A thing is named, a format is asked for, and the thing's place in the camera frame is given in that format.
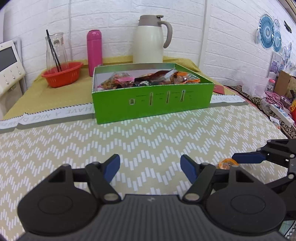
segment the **plastic bag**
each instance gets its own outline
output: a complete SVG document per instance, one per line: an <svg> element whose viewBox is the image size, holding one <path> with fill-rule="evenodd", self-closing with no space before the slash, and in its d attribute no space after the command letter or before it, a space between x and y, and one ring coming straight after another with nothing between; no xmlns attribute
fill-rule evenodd
<svg viewBox="0 0 296 241"><path fill-rule="evenodd" d="M105 90L131 87L135 78L128 73L114 73L109 79L105 80L98 87Z"/></svg>
<svg viewBox="0 0 296 241"><path fill-rule="evenodd" d="M251 97L259 97L259 98L266 97L266 94L265 94L266 86L256 84L253 74L245 74L242 80L243 80L242 92L245 92Z"/></svg>

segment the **pink water bottle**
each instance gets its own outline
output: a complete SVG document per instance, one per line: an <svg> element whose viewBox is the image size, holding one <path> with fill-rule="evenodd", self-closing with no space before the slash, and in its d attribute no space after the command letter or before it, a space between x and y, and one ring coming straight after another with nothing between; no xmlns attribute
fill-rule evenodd
<svg viewBox="0 0 296 241"><path fill-rule="evenodd" d="M89 76L93 76L94 68L103 64L102 60L102 33L100 30L91 30L87 33L87 57L89 60Z"/></svg>

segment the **cardboard box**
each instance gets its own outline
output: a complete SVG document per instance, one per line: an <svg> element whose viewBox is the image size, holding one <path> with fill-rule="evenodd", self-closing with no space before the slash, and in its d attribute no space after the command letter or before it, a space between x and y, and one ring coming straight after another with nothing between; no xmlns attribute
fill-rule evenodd
<svg viewBox="0 0 296 241"><path fill-rule="evenodd" d="M200 78L198 84L154 85L97 91L99 84L114 72L127 72L134 77L159 70L185 71ZM189 69L174 63L119 64L96 67L92 98L98 124L152 115L207 108L214 84Z"/></svg>
<svg viewBox="0 0 296 241"><path fill-rule="evenodd" d="M292 98L290 89L294 89L293 86L296 87L296 79L293 76L287 74L286 72L281 71L279 74L279 78L276 82L276 86L274 87L274 92L280 96Z"/></svg>

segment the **thermos lid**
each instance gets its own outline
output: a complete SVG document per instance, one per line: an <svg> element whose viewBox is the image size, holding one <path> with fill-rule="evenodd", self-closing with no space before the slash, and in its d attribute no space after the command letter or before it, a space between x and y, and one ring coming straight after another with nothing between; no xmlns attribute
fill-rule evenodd
<svg viewBox="0 0 296 241"><path fill-rule="evenodd" d="M102 33L100 30L94 29L87 33L86 40L102 39Z"/></svg>

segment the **power strip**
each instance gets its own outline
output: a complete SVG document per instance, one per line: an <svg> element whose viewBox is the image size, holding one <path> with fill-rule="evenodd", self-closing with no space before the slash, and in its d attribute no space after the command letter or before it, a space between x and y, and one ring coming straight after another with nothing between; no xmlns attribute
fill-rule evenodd
<svg viewBox="0 0 296 241"><path fill-rule="evenodd" d="M275 104L271 104L269 108L287 125L291 126L294 124L294 121L292 118L290 118L286 112L284 112L281 108L276 106Z"/></svg>

